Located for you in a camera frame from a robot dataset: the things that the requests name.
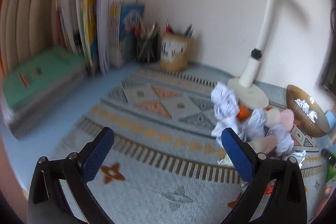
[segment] woven basket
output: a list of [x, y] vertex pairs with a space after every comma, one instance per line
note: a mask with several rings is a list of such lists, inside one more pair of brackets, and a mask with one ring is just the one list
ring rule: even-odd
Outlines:
[[[306, 100], [310, 106], [309, 110], [315, 110], [317, 112], [316, 123], [313, 123], [308, 116], [303, 112], [299, 105], [295, 102], [296, 99]], [[320, 138], [328, 134], [330, 126], [328, 120], [315, 100], [305, 93], [302, 89], [294, 85], [288, 85], [286, 91], [287, 107], [293, 110], [295, 119], [301, 121], [301, 125], [298, 128], [305, 134], [308, 134], [314, 138]]]

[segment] blue gripper pad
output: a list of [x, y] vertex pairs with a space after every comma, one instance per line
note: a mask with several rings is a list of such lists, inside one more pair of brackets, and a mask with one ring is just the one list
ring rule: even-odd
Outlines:
[[85, 162], [81, 164], [81, 176], [85, 184], [94, 180], [113, 143], [114, 132], [107, 127], [103, 128], [91, 143], [88, 143], [93, 146], [93, 149], [88, 154]]
[[251, 183], [254, 178], [253, 165], [241, 146], [238, 144], [239, 142], [240, 144], [245, 144], [239, 139], [239, 137], [231, 128], [226, 128], [223, 130], [222, 145], [226, 153], [229, 155], [241, 179]]

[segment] gray cross pattern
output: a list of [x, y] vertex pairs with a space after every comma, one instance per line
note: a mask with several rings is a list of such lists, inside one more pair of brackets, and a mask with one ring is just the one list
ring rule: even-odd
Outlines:
[[314, 186], [315, 188], [316, 188], [316, 190], [318, 190], [319, 189], [319, 187], [320, 187], [320, 184], [318, 183], [318, 181], [316, 180], [316, 183], [315, 183], [315, 186]]
[[189, 99], [199, 107], [200, 110], [210, 110], [214, 108], [214, 104], [211, 102], [211, 100], [206, 100], [204, 98], [198, 98], [194, 96], [189, 95]]
[[201, 127], [205, 127], [211, 130], [215, 128], [213, 123], [203, 113], [198, 113], [198, 114], [186, 117], [186, 118], [181, 118], [179, 119], [179, 121], [187, 123], [191, 126], [196, 126], [196, 127], [201, 126]]
[[176, 212], [182, 204], [193, 203], [194, 200], [186, 196], [183, 186], [179, 186], [173, 193], [162, 193], [165, 199], [170, 201], [169, 206], [172, 212]]

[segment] metal screw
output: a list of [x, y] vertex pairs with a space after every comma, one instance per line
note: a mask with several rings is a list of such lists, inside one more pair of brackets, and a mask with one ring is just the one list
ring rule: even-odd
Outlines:
[[71, 160], [74, 160], [75, 158], [77, 158], [77, 153], [76, 152], [72, 152], [69, 154], [68, 158], [71, 159]]
[[41, 163], [41, 164], [44, 163], [46, 159], [47, 159], [47, 158], [44, 157], [44, 156], [43, 156], [43, 157], [40, 157], [40, 158], [39, 158], [39, 163]]
[[291, 162], [291, 163], [296, 163], [296, 158], [294, 158], [294, 157], [289, 157], [289, 161]]
[[258, 154], [258, 158], [259, 158], [260, 160], [265, 160], [265, 159], [266, 159], [266, 155], [265, 155], [264, 153], [259, 153], [259, 154]]

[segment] blue table surface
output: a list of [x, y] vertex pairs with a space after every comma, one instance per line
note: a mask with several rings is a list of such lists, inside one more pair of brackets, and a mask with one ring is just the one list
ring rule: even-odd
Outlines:
[[[88, 77], [79, 87], [70, 92], [63, 100], [50, 109], [42, 119], [24, 136], [16, 139], [4, 123], [0, 122], [0, 132], [12, 169], [21, 187], [29, 190], [37, 160], [41, 156], [50, 156], [61, 139], [70, 132], [75, 123], [112, 88], [140, 68], [137, 63], [129, 63], [121, 69], [110, 70], [106, 75]], [[186, 72], [189, 75], [204, 77], [207, 80], [227, 83], [233, 76], [206, 66], [190, 64]], [[277, 86], [256, 83], [270, 100], [286, 104], [286, 89]], [[329, 137], [317, 139], [320, 147], [331, 147]]]

